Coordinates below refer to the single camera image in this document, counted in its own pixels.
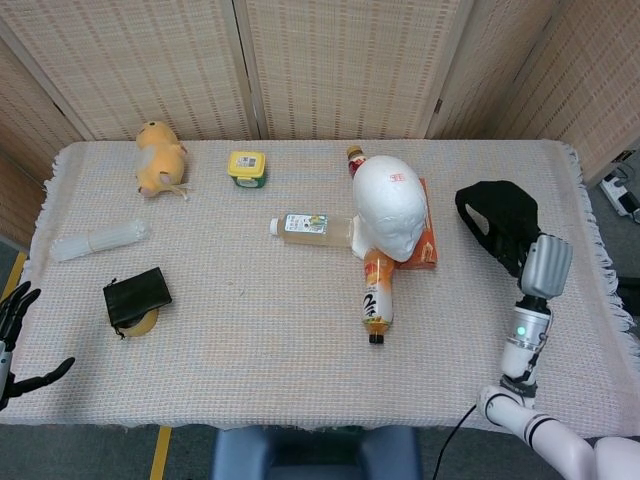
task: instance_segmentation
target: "black bottle cap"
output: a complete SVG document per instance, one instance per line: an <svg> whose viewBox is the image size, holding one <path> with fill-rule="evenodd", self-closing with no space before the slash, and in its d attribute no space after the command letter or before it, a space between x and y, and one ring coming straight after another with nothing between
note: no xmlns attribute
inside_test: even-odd
<svg viewBox="0 0 640 480"><path fill-rule="evenodd" d="M369 335L369 343L373 345L382 345L384 343L384 335L372 333Z"/></svg>

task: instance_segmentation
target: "bottle label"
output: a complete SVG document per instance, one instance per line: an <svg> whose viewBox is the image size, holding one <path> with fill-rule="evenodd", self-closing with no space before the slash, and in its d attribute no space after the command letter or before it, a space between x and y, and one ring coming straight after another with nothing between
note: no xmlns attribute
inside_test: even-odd
<svg viewBox="0 0 640 480"><path fill-rule="evenodd" d="M356 174L356 171L360 166L367 161L367 157L364 155L353 155L349 158L349 173L351 174L351 178Z"/></svg>
<svg viewBox="0 0 640 480"><path fill-rule="evenodd" d="M381 252L369 252L365 257L365 291L362 301L365 324L393 321L391 277L395 262Z"/></svg>
<svg viewBox="0 0 640 480"><path fill-rule="evenodd" d="M289 214L285 218L284 231L324 235L327 233L328 223L329 219L326 215Z"/></svg>

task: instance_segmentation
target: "small yellow container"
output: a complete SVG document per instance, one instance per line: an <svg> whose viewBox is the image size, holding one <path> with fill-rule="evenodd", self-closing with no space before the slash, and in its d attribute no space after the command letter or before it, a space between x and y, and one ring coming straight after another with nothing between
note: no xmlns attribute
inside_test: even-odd
<svg viewBox="0 0 640 480"><path fill-rule="evenodd" d="M266 163L261 152L231 152L227 173L240 187L260 188L267 180Z"/></svg>

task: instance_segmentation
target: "robot finger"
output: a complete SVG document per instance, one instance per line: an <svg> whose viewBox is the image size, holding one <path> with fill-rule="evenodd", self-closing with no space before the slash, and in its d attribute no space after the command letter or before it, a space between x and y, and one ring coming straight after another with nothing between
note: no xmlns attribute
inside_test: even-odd
<svg viewBox="0 0 640 480"><path fill-rule="evenodd" d="M18 288L16 288L11 294L0 302L0 322L9 315L9 312L13 311L15 305L20 301L25 293L31 288L31 282L24 282Z"/></svg>
<svg viewBox="0 0 640 480"><path fill-rule="evenodd" d="M27 380L13 383L7 392L7 397L16 398L25 393L33 392L39 388L51 385L53 382L60 380L73 366L76 359L74 357L67 358L64 362L58 365L58 368L52 372L47 373L43 377L33 377Z"/></svg>
<svg viewBox="0 0 640 480"><path fill-rule="evenodd" d="M10 352L15 348L16 340L22 330L22 318L27 313L27 310L33 302L35 302L40 296L41 290L35 289L29 292L18 301L12 302L13 308L7 312L2 319L0 328L0 339L5 343L5 350Z"/></svg>

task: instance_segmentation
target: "juice bottle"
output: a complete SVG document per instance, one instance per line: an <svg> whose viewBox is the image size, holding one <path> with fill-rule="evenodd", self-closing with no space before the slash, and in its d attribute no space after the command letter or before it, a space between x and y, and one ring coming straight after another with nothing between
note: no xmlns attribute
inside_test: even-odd
<svg viewBox="0 0 640 480"><path fill-rule="evenodd" d="M381 345L393 322L391 277L395 261L380 250L372 249L364 257L365 290L362 321L369 333L369 343Z"/></svg>
<svg viewBox="0 0 640 480"><path fill-rule="evenodd" d="M353 219L330 215L288 213L271 219L271 235L282 237L287 243L351 247Z"/></svg>

